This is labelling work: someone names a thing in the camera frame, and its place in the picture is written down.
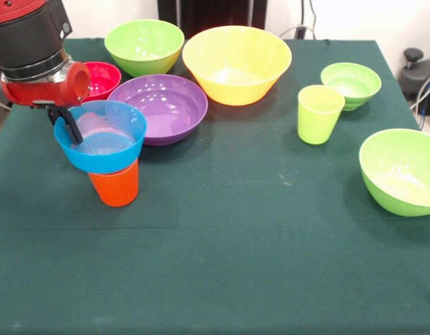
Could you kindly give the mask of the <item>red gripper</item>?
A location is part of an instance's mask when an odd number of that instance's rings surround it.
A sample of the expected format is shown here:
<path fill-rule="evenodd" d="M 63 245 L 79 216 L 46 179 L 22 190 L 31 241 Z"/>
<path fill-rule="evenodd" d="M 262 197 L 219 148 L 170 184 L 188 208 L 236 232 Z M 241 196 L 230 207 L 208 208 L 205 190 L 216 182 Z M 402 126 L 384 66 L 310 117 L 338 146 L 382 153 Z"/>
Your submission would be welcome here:
<path fill-rule="evenodd" d="M 61 117 L 74 144 L 81 144 L 83 137 L 71 112 L 65 107 L 80 105 L 89 94 L 91 75 L 84 63 L 66 62 L 57 72 L 27 82 L 11 81 L 1 76 L 1 88 L 13 103 L 31 107 L 48 107 L 47 114 L 52 125 Z"/>

